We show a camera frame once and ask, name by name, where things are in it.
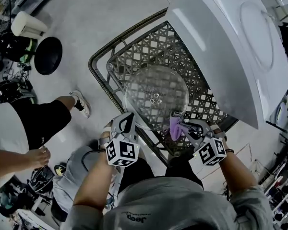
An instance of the black shorts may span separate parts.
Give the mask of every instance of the black shorts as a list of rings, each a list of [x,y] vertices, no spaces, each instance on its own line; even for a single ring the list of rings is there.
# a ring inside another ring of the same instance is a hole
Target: black shorts
[[[204,189],[202,181],[198,179],[197,176],[193,173],[188,161],[180,160],[179,158],[173,158],[171,165],[172,167],[167,168],[165,177],[186,178],[199,184]],[[138,158],[137,162],[125,168],[118,193],[120,193],[129,185],[151,178],[155,178],[152,169],[144,159]]]
[[[67,107],[58,100],[38,105],[22,102],[20,99],[11,105],[23,123],[30,150],[39,149],[72,118]]]

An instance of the purple cloth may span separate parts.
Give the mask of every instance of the purple cloth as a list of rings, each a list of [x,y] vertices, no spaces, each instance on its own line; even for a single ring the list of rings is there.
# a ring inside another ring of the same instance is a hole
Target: purple cloth
[[[182,131],[183,132],[189,131],[189,128],[184,126],[180,122],[181,122],[180,117],[171,116],[169,119],[169,133],[171,134],[171,138],[173,141],[178,140],[178,138],[181,136]]]

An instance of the hand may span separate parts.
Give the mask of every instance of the hand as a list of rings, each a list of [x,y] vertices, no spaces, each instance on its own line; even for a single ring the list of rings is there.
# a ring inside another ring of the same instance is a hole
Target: hand
[[[106,127],[111,127],[112,126],[112,121],[110,121],[106,126],[104,126],[104,128]],[[110,132],[109,131],[105,131],[101,134],[100,138],[110,138]],[[104,150],[106,149],[103,145],[100,146],[100,149]]]
[[[208,124],[209,126],[213,125],[213,123],[211,123],[210,121],[207,121],[207,124]],[[222,133],[222,130],[221,130],[220,128],[217,128],[217,129],[213,130],[213,132],[214,132],[215,134],[218,134],[218,133]],[[223,142],[224,148],[225,148],[225,149],[229,149],[229,148],[228,148],[228,145],[227,145],[227,143],[226,143],[226,139],[222,139],[222,142]]]
[[[44,167],[48,164],[50,159],[50,151],[48,148],[43,146],[40,149],[30,150],[25,156],[27,157],[30,167],[33,169],[37,169],[40,167]]]

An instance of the person's arm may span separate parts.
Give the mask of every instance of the person's arm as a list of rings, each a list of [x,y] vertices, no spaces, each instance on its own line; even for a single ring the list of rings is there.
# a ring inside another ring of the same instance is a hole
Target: person's arm
[[[50,152],[43,147],[26,154],[0,150],[0,177],[29,168],[40,168],[48,164]]]
[[[108,165],[107,155],[101,152],[97,163],[82,182],[73,205],[84,205],[102,211],[107,203],[114,166]]]
[[[222,173],[232,194],[256,186],[258,183],[248,168],[232,152],[220,162]]]
[[[232,193],[231,204],[237,212],[238,229],[272,229],[272,212],[269,201],[255,177],[232,152],[220,162],[220,167]]]

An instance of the jeep logo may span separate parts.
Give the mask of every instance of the jeep logo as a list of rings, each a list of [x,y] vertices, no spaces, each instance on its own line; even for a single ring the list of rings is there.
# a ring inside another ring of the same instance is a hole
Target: jeep logo
[[[144,220],[146,220],[146,217],[132,217],[131,215],[127,215],[127,218],[129,220],[137,221],[137,222],[141,222],[141,223],[144,223]]]

